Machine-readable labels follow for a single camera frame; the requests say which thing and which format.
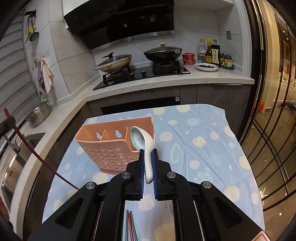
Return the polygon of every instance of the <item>orange plastic utensil holder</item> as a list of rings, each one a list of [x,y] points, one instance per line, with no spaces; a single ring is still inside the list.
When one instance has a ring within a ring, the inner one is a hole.
[[[152,117],[145,116],[83,125],[75,140],[101,172],[116,175],[125,172],[127,164],[139,158],[139,151],[131,143],[132,126],[144,129],[154,139]]]

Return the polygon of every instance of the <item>polka dot tablecloth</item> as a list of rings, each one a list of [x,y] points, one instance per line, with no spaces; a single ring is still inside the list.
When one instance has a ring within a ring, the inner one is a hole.
[[[206,104],[179,105],[104,115],[87,119],[85,123],[148,115],[153,119],[159,159],[169,162],[172,170],[188,181],[212,182],[264,230],[260,193],[249,162],[228,126],[224,110]],[[89,181],[104,183],[113,177],[100,172],[75,140],[63,157],[58,173],[77,187]],[[55,176],[43,221],[75,192]],[[172,203],[156,201],[152,183],[145,183],[143,199],[126,202],[126,209],[133,211],[139,241],[175,239]]]

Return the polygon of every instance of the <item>gas stove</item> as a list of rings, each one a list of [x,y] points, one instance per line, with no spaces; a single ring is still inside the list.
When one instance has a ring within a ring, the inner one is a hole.
[[[153,63],[152,66],[142,67],[131,70],[128,66],[120,71],[104,74],[103,81],[93,90],[98,90],[108,86],[130,82],[134,80],[142,80],[158,76],[169,76],[177,74],[190,74],[190,72],[178,61],[168,63]]]

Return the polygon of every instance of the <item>range hood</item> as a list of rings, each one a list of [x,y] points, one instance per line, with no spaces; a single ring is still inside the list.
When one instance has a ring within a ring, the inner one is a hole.
[[[63,0],[63,9],[70,31],[93,52],[174,33],[174,0]]]

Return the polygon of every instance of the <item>metal screw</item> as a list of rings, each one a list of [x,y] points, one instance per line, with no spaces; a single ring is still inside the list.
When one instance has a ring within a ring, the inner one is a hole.
[[[202,186],[203,186],[204,188],[211,188],[211,187],[212,187],[212,184],[211,184],[210,182],[203,182],[203,183],[202,183]]]
[[[127,178],[131,177],[131,174],[129,172],[124,172],[124,173],[121,174],[121,177],[124,178],[124,179],[127,179]]]
[[[93,183],[93,182],[89,182],[89,183],[86,184],[87,189],[93,189],[95,186],[96,186],[96,184]]]
[[[168,178],[175,178],[176,177],[176,173],[174,173],[174,172],[168,172],[167,173],[167,177]]]

